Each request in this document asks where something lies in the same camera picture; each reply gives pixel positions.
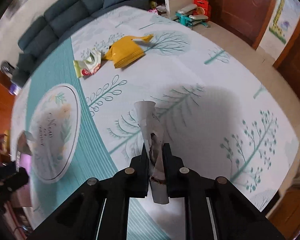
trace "tiled floor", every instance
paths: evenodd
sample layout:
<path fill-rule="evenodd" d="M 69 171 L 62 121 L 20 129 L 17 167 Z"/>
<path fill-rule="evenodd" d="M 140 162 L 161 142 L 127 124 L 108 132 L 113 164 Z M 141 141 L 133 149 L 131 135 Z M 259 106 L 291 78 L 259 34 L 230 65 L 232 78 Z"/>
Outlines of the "tiled floor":
<path fill-rule="evenodd" d="M 263 83 L 288 117 L 299 139 L 298 153 L 279 189 L 280 195 L 283 195 L 291 184 L 300 159 L 300 101 L 284 78 L 272 67 L 273 60 L 271 58 L 264 53 L 258 53 L 243 40 L 219 25 L 212 22 L 210 24 L 211 28 L 208 29 L 197 25 L 194 27 L 194 31 L 229 52 Z"/>

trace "crumpled wrapper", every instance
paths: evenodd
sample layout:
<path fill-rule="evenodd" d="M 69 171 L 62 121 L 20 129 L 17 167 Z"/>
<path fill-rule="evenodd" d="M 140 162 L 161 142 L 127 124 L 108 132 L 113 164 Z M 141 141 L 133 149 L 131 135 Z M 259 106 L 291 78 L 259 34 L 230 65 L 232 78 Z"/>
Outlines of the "crumpled wrapper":
<path fill-rule="evenodd" d="M 149 182 L 154 203 L 168 204 L 169 198 L 163 169 L 163 127 L 156 115 L 155 102 L 138 101 L 134 107 L 149 162 Z"/>

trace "metal screw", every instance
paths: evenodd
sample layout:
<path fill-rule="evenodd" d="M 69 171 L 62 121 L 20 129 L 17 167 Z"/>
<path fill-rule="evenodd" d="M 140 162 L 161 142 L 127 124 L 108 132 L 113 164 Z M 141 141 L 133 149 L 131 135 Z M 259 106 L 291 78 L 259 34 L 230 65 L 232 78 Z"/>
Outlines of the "metal screw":
<path fill-rule="evenodd" d="M 226 184 L 227 179 L 225 177 L 219 177 L 217 178 L 217 182 L 219 182 L 220 184 Z"/>
<path fill-rule="evenodd" d="M 90 179 L 88 179 L 87 183 L 88 183 L 88 185 L 92 186 L 92 185 L 97 183 L 97 179 L 96 178 L 90 178 Z"/>
<path fill-rule="evenodd" d="M 126 174 L 133 174 L 133 173 L 134 173 L 134 168 L 126 168 L 126 169 L 124 170 L 124 172 L 125 172 Z"/>
<path fill-rule="evenodd" d="M 189 169 L 188 168 L 186 168 L 186 167 L 182 167 L 182 168 L 180 168 L 180 170 L 179 170 L 182 174 L 187 174 L 187 173 L 189 173 Z"/>

